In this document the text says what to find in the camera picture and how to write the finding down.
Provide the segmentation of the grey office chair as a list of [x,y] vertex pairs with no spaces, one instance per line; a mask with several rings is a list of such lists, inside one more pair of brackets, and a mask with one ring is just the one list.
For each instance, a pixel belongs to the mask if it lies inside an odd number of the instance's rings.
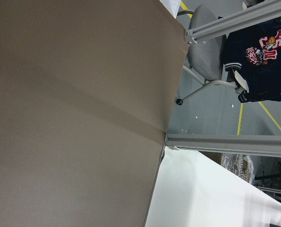
[[[178,16],[184,14],[192,16],[189,24],[190,29],[218,19],[204,4],[199,5],[195,10],[185,9],[177,13]],[[233,73],[229,72],[227,79],[225,81],[222,80],[223,64],[221,63],[221,52],[226,39],[226,35],[222,35],[206,41],[197,41],[196,44],[189,47],[187,53],[189,66],[183,66],[183,70],[201,84],[202,87],[184,98],[176,99],[177,105],[182,105],[185,100],[210,86],[224,85],[234,90],[237,89]]]

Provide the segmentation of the navy varsity jacket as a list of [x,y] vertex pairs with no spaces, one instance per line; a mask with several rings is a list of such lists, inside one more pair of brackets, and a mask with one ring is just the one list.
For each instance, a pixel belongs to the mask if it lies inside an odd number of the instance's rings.
[[281,21],[271,19],[231,32],[221,61],[238,85],[241,103],[281,102]]

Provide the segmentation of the aluminium frame post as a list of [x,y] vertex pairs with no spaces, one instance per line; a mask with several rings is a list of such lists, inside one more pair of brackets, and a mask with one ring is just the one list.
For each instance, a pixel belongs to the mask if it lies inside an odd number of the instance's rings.
[[204,152],[281,157],[281,136],[168,134],[168,147]]

